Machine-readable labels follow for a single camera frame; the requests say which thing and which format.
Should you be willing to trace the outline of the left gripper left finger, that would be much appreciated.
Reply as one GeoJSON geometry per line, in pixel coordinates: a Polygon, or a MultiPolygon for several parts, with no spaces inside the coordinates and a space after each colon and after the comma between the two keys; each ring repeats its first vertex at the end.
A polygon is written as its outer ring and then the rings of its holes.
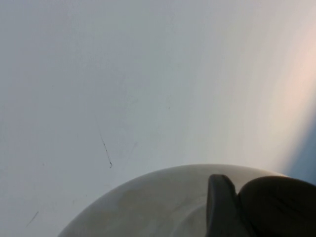
{"type": "Polygon", "coordinates": [[[242,220],[234,184],[226,175],[212,174],[208,179],[206,202],[208,237],[248,237],[242,220]]]}

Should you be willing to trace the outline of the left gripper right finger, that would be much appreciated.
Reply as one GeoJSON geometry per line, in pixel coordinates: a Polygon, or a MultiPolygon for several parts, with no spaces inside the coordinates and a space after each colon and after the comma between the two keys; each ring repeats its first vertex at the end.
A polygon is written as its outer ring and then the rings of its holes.
{"type": "Polygon", "coordinates": [[[260,237],[314,237],[316,187],[282,176],[246,183],[239,200],[247,220],[260,237]]]}

